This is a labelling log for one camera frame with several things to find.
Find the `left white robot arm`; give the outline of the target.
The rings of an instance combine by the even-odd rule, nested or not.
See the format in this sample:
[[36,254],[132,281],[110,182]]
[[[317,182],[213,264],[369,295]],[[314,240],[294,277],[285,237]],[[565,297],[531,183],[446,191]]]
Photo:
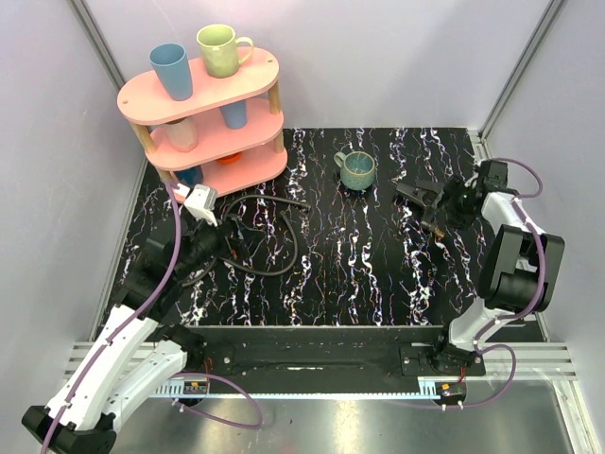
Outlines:
[[175,218],[152,231],[76,371],[47,404],[29,407],[22,418],[43,452],[108,453],[124,423],[165,382],[183,378],[182,390],[171,396],[188,407],[209,379],[231,371],[231,344],[161,322],[189,275],[230,252],[238,233],[235,217],[216,226]]

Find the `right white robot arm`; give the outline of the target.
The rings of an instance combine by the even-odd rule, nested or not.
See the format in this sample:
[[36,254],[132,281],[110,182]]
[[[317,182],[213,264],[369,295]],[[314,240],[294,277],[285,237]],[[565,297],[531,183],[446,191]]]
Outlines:
[[431,343],[401,348],[404,375],[483,375],[486,340],[506,324],[549,306],[564,240],[527,213],[526,195],[509,186],[511,163],[508,158],[482,160],[468,180],[455,175],[446,183],[398,184],[398,195],[420,208],[422,227],[435,236],[443,236],[444,227],[468,229],[479,218],[495,233],[475,301]]

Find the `black marble pattern mat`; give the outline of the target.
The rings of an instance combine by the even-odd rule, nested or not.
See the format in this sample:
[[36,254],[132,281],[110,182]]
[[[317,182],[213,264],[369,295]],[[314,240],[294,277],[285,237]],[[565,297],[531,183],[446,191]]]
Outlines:
[[[493,242],[490,224],[425,232],[400,182],[470,177],[474,132],[457,128],[287,129],[276,179],[227,196],[261,230],[251,272],[203,268],[165,323],[202,325],[441,325],[474,301]],[[337,152],[363,151],[376,174],[364,191],[340,180]]]

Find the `teal glazed ceramic mug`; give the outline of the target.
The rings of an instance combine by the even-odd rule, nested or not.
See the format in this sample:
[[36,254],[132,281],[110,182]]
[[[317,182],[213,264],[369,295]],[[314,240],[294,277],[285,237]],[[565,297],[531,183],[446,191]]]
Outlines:
[[339,167],[340,180],[348,189],[364,191],[373,184],[376,165],[370,154],[363,151],[337,152],[334,161]]

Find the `pale pink faceted cup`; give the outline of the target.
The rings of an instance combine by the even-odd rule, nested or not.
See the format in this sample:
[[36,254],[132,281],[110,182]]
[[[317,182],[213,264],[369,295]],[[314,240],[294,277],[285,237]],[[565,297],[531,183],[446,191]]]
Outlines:
[[190,116],[165,123],[163,129],[171,146],[179,152],[189,152],[198,144],[198,131]]

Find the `dark blue mug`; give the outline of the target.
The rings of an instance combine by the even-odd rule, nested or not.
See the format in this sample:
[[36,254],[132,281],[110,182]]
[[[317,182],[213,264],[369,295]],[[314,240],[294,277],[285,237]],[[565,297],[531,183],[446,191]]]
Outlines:
[[204,174],[200,166],[193,166],[184,170],[178,170],[175,171],[174,174],[180,183],[190,187],[193,187],[197,184],[202,184],[204,180]]

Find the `blue cup middle shelf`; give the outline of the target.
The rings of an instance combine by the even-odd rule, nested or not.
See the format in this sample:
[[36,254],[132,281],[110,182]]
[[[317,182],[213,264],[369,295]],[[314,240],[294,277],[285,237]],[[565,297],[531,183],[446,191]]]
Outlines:
[[246,100],[236,101],[219,107],[226,126],[232,130],[242,129],[247,125]]

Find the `orange plastic bowl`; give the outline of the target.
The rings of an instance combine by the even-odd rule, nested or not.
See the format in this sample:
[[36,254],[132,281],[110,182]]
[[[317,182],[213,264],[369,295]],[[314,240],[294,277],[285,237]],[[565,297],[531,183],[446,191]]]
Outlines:
[[221,165],[230,165],[237,162],[242,156],[242,152],[233,153],[222,158],[217,159],[216,161]]

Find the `pink three-tier wooden shelf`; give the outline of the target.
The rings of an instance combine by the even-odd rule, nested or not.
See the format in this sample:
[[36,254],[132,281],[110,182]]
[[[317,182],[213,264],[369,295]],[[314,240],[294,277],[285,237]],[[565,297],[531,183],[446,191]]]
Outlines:
[[[147,160],[157,169],[174,174],[200,166],[204,183],[227,195],[272,180],[285,169],[284,114],[279,98],[279,63],[269,51],[256,47],[237,73],[229,78],[209,76],[202,59],[189,61],[193,95],[172,99],[154,71],[129,80],[117,95],[121,114],[131,123],[144,147]],[[220,106],[246,100],[247,125],[229,129]],[[190,116],[199,141],[189,152],[175,150],[163,124]],[[230,165],[216,160],[242,152]]]

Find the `light blue plastic cup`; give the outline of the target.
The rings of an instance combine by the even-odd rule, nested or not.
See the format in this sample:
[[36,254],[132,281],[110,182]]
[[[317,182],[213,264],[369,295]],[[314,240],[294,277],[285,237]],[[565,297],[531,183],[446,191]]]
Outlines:
[[153,48],[149,61],[167,94],[184,101],[193,95],[193,81],[185,48],[181,44],[166,43]]

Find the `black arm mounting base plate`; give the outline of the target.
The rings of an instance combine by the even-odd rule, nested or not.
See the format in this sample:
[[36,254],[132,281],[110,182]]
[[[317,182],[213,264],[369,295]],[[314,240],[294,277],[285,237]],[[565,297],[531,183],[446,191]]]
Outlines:
[[204,326],[161,330],[191,336],[191,372],[213,374],[213,393],[228,378],[250,394],[416,393],[421,377],[486,374],[482,357],[454,353],[441,327]]

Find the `aluminium frame rail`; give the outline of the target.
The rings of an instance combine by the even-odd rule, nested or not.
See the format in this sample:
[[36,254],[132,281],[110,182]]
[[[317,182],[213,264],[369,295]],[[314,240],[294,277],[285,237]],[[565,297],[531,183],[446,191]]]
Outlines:
[[[567,347],[562,343],[523,343],[515,342],[510,350],[491,345],[491,351],[483,354],[482,359],[456,372],[437,372],[428,365],[421,365],[418,355],[421,344],[412,344],[401,350],[397,358],[401,363],[400,370],[405,376],[416,376],[422,379],[454,380],[464,376],[473,381],[485,379],[504,381],[510,373],[515,380],[575,380],[577,378]],[[301,347],[285,349],[286,359],[253,359],[247,354],[252,352],[250,343],[244,346],[242,354],[232,354],[225,365],[236,374],[249,374],[259,371],[263,366],[274,371],[341,371],[353,368],[368,372],[372,365],[367,360],[349,358],[337,363],[336,356],[329,353],[323,359],[296,360],[293,355],[300,353]]]

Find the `light green ceramic mug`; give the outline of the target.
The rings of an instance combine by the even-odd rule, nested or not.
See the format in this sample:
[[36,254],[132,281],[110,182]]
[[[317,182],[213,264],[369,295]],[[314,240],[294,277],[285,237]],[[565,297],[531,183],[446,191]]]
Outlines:
[[207,74],[217,79],[236,74],[254,49],[251,38],[237,37],[231,26],[222,24],[200,29],[197,42]]

